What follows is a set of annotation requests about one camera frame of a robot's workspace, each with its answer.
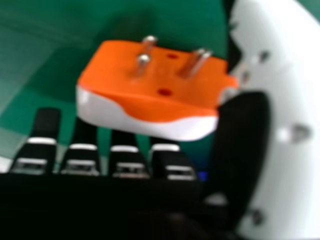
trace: green surface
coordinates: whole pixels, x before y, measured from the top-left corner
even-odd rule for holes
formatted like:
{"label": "green surface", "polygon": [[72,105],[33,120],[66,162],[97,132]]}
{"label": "green surface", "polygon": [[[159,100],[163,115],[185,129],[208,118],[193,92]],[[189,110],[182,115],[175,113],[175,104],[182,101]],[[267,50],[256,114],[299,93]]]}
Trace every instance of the green surface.
{"label": "green surface", "polygon": [[[301,0],[320,17],[319,0]],[[39,107],[62,110],[59,141],[67,145],[75,117],[75,84],[102,41],[158,36],[161,47],[199,47],[226,56],[220,0],[0,0],[0,156],[12,157]],[[103,154],[109,132],[101,130]],[[183,143],[198,167],[207,162],[212,136]],[[139,137],[147,154],[148,141]]]}

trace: red hole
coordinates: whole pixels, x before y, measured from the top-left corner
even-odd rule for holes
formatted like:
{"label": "red hole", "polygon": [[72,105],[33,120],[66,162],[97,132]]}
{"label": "red hole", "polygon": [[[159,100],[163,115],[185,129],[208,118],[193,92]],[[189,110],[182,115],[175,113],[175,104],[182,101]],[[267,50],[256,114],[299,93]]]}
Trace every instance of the red hole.
{"label": "red hole", "polygon": [[177,59],[179,58],[178,55],[175,55],[175,54],[172,54],[172,53],[169,53],[166,55],[169,59]]}
{"label": "red hole", "polygon": [[158,90],[158,94],[162,95],[162,96],[171,96],[172,95],[172,91],[166,88],[161,88]]}

